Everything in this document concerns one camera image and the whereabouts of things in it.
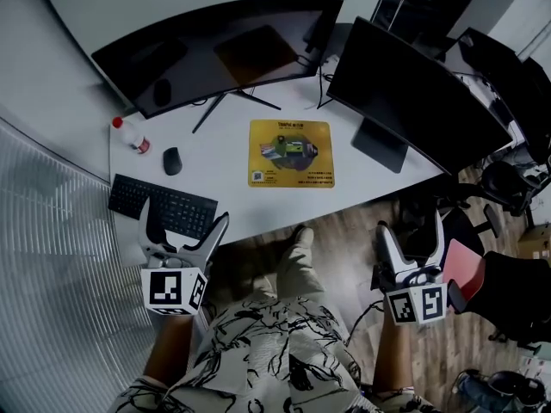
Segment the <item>curved monitor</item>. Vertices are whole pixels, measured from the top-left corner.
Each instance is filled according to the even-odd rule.
[[[92,58],[146,117],[260,84],[310,77],[343,0],[239,0],[133,32]]]
[[[450,174],[511,142],[498,119],[443,65],[360,17],[327,95]]]

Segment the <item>monitor stand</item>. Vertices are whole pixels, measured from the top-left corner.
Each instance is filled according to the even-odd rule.
[[[362,126],[352,139],[352,146],[394,173],[402,170],[408,147],[403,141],[367,118],[363,119]]]
[[[244,98],[245,100],[249,100],[249,101],[254,101],[254,102],[257,102],[258,104],[262,104],[263,106],[267,106],[267,107],[272,107],[274,108],[275,110],[281,110],[282,108],[281,107],[277,107],[276,105],[274,104],[270,104],[269,102],[266,102],[264,100],[261,100],[260,98],[256,98],[255,96],[253,95],[249,95],[248,93],[245,93],[243,90],[239,89],[239,90],[235,90],[233,92],[226,92],[220,96],[218,96],[214,101],[213,103],[208,106],[208,109],[207,111],[205,112],[205,114],[201,117],[201,119],[199,120],[199,122],[197,122],[197,125],[195,126],[195,128],[193,129],[192,133],[195,133],[197,130],[199,130],[199,127],[201,126],[201,124],[203,122],[205,122],[205,119],[208,118],[208,116],[213,112],[213,110],[215,108],[218,107],[218,105],[220,104],[220,102],[226,98],[226,95],[235,95],[235,96],[239,96],[241,98]]]

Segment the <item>qr code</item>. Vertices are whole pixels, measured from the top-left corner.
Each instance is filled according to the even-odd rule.
[[[263,182],[264,173],[262,171],[253,171],[252,172],[252,181],[253,182]]]

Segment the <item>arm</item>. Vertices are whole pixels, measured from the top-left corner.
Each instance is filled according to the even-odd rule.
[[[412,353],[409,326],[394,324],[385,299],[385,321],[375,365],[373,390],[375,393],[396,391],[413,386]]]
[[[144,375],[170,387],[188,368],[193,317],[166,318],[145,365]]]

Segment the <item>red bottle cap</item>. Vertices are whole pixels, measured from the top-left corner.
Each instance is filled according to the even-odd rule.
[[[113,118],[113,127],[114,128],[122,127],[122,118],[120,116],[116,116]]]

